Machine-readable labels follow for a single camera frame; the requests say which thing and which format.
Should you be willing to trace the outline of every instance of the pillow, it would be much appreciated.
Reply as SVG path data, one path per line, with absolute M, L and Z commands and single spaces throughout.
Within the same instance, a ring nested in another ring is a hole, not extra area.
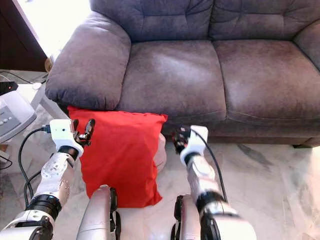
M 68 110 L 71 119 L 79 120 L 81 132 L 89 119 L 95 119 L 92 144 L 80 159 L 89 198 L 100 185 L 107 184 L 116 189 L 120 208 L 142 208 L 162 199 L 153 158 L 166 115 L 75 107 Z

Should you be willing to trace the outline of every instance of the white device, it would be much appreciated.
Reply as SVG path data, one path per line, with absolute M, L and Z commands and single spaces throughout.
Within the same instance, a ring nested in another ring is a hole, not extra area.
M 20 133 L 36 118 L 35 110 L 18 91 L 0 95 L 0 143 Z

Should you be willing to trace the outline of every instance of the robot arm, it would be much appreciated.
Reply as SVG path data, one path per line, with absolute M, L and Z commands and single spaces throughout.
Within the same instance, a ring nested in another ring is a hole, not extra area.
M 55 220 L 66 204 L 74 176 L 74 163 L 90 145 L 95 120 L 88 122 L 85 133 L 74 130 L 77 122 L 55 119 L 50 122 L 57 152 L 42 167 L 41 182 L 25 211 L 19 213 L 2 231 L 1 240 L 50 240 Z
M 187 169 L 191 197 L 200 217 L 202 240 L 256 240 L 250 223 L 242 219 L 223 197 L 216 174 L 204 157 L 208 129 L 203 126 L 182 127 L 173 143 Z

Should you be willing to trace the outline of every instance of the sofa armrest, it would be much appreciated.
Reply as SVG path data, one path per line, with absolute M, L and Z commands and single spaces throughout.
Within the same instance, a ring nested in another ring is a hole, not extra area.
M 320 70 L 320 19 L 299 32 L 293 41 Z
M 113 110 L 120 100 L 131 40 L 114 21 L 92 12 L 56 59 L 45 94 L 55 102 Z

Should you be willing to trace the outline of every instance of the sofa backrest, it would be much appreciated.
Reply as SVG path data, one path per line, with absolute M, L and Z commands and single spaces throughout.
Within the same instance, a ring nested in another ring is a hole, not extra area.
M 114 20 L 131 41 L 208 37 L 213 0 L 90 0 L 91 9 Z
M 215 0 L 208 35 L 215 40 L 290 40 L 320 19 L 320 0 Z

